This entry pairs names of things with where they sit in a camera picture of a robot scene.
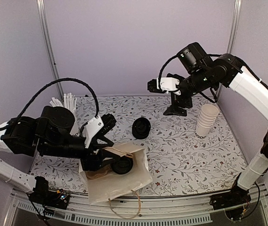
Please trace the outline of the black plastic cup lid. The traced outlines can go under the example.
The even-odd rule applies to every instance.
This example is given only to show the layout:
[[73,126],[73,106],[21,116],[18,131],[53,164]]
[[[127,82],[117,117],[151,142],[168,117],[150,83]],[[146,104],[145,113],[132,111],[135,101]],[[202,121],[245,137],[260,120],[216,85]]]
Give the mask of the black plastic cup lid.
[[131,171],[133,167],[133,159],[128,157],[122,157],[120,160],[111,163],[110,166],[114,173],[124,175]]

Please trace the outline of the brown cardboard cup carrier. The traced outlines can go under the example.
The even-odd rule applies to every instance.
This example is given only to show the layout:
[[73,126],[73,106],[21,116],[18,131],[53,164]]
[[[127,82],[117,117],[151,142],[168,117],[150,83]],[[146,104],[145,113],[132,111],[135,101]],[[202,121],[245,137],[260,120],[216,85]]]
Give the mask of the brown cardboard cup carrier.
[[97,178],[101,178],[103,176],[106,176],[108,173],[111,172],[110,168],[103,168],[98,171],[88,171],[86,172],[87,179],[93,180]]

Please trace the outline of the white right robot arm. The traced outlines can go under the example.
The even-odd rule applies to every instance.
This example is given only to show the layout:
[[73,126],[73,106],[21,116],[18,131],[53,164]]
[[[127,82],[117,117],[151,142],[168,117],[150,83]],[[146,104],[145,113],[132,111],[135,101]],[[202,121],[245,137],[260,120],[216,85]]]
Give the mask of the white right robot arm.
[[[161,67],[155,87],[171,93],[171,114],[191,107],[191,97],[220,85],[250,104],[268,122],[268,85],[255,75],[247,63],[231,54],[208,54],[197,42],[191,43],[169,58]],[[236,178],[227,202],[237,205],[256,180],[268,170],[268,130],[262,148],[247,168]]]

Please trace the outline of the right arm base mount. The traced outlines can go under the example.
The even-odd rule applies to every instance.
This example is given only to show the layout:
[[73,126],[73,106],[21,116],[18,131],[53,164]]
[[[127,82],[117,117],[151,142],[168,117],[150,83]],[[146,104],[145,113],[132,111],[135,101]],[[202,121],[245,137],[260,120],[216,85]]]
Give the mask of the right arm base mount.
[[249,208],[251,197],[248,190],[233,186],[230,191],[210,197],[210,205],[214,210],[226,209],[226,217],[233,221],[241,220]]

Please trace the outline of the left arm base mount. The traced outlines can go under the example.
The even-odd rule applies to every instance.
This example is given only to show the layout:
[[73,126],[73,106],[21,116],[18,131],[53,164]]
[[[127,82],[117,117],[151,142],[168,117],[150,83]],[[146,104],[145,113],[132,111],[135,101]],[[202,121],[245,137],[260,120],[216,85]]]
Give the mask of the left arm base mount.
[[70,194],[63,189],[50,191],[47,187],[34,188],[29,194],[29,200],[44,207],[53,207],[66,210],[70,200]]

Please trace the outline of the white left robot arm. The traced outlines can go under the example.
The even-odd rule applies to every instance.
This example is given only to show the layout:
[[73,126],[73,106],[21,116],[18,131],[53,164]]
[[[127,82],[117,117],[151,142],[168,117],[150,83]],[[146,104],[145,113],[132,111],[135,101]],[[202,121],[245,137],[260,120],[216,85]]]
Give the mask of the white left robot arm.
[[[117,174],[126,174],[133,167],[132,155],[113,153],[113,142],[106,133],[116,123],[113,115],[98,113],[72,135],[73,113],[64,107],[46,106],[39,118],[20,113],[0,125],[0,151],[33,156],[56,156],[79,159],[84,171],[97,171],[110,166]],[[44,177],[35,177],[15,170],[0,159],[0,177],[36,197],[42,204],[50,204],[53,194]]]

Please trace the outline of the cream paper bag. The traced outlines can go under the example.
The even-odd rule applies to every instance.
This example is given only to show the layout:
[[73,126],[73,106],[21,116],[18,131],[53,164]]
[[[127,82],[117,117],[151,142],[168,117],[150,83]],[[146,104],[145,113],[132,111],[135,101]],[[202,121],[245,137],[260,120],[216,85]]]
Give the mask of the cream paper bag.
[[[153,181],[148,168],[145,148],[133,143],[123,143],[107,147],[104,150],[118,158],[123,156],[132,158],[133,167],[127,174],[119,175],[112,171],[110,165],[107,165],[104,168],[110,168],[110,173],[101,178],[90,180],[86,177],[87,171],[83,171],[80,164],[79,176],[88,190],[89,204],[96,205],[106,202],[116,216],[122,219],[134,219],[141,212],[141,199],[138,190]],[[120,215],[112,207],[112,200],[127,194],[134,194],[138,198],[137,213],[132,216],[129,214]]]

